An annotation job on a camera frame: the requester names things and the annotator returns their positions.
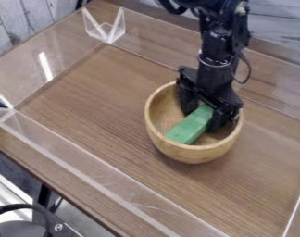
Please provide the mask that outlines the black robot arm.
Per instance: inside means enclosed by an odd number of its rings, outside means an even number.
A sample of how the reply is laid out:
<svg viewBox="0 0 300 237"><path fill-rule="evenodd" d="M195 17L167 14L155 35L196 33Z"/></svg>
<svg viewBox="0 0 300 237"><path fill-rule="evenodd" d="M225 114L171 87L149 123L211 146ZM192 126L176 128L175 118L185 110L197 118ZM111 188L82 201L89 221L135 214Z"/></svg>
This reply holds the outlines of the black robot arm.
<svg viewBox="0 0 300 237"><path fill-rule="evenodd" d="M239 64L250 45L250 0L159 0L167 11L199 17L203 44L199 67L179 68L181 111L191 114L205 103L212 108L208 131L216 132L240 117L243 100L234 88Z"/></svg>

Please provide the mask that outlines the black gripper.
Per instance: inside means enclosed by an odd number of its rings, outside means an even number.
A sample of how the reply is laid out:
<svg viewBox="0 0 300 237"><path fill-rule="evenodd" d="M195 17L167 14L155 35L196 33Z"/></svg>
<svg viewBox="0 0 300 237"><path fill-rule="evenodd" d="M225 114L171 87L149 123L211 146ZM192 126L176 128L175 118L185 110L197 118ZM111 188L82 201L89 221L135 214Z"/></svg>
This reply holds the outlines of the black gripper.
<svg viewBox="0 0 300 237"><path fill-rule="evenodd" d="M199 68L179 68L177 89L181 110L189 115L199 107L199 102L213 109L208 132L220 130L229 121L240 116L243 101L234 89L239 58L225 62L212 62L199 58Z"/></svg>

